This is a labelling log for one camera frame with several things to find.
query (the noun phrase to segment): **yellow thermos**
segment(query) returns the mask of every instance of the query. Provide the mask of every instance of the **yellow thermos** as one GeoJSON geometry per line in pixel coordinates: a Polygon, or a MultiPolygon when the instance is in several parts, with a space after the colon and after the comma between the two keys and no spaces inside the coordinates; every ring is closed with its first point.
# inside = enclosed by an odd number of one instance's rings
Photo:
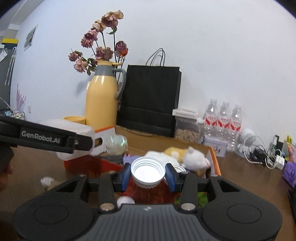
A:
{"type": "Polygon", "coordinates": [[[126,84],[124,69],[115,69],[110,61],[98,61],[96,73],[86,92],[85,119],[86,125],[94,130],[116,124],[117,104],[126,84]],[[122,73],[122,85],[117,88],[115,73],[122,73]]]}

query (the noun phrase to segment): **thermos handle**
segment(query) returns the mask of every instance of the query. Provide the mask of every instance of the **thermos handle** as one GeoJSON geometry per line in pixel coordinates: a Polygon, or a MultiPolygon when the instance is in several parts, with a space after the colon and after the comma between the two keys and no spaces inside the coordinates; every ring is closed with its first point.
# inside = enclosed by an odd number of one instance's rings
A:
{"type": "Polygon", "coordinates": [[[115,95],[115,99],[120,99],[126,85],[126,71],[124,69],[112,69],[112,72],[121,72],[122,73],[122,84],[119,91],[115,95]]]}

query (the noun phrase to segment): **white charger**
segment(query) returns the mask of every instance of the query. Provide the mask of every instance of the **white charger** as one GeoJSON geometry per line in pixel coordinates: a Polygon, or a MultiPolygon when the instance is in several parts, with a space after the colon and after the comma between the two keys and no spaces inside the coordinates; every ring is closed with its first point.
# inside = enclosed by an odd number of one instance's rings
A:
{"type": "Polygon", "coordinates": [[[282,170],[285,166],[285,159],[279,155],[276,155],[276,160],[274,162],[274,166],[277,167],[278,169],[282,170]]]}

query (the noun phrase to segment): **green object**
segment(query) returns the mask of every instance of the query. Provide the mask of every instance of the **green object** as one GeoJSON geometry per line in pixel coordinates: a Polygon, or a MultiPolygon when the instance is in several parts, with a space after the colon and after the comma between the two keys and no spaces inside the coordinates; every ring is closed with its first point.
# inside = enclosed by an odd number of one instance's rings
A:
{"type": "MultiPolygon", "coordinates": [[[[181,197],[181,195],[175,198],[174,204],[176,204],[176,205],[180,204],[180,197],[181,197]]],[[[198,197],[198,207],[204,207],[205,205],[207,205],[209,203],[207,200],[207,193],[206,192],[198,192],[197,197],[198,197]]]]}

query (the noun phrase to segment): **bottle label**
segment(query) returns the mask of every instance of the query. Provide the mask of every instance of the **bottle label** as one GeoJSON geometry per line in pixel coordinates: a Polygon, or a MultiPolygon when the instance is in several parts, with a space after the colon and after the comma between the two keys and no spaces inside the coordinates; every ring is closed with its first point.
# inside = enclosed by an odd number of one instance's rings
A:
{"type": "Polygon", "coordinates": [[[228,128],[230,124],[230,118],[220,117],[218,120],[218,126],[228,128]]]}
{"type": "Polygon", "coordinates": [[[214,115],[206,115],[205,124],[215,126],[217,124],[218,117],[214,115]]]}
{"type": "Polygon", "coordinates": [[[233,131],[240,131],[242,124],[238,121],[232,120],[230,122],[230,129],[233,131]]]}

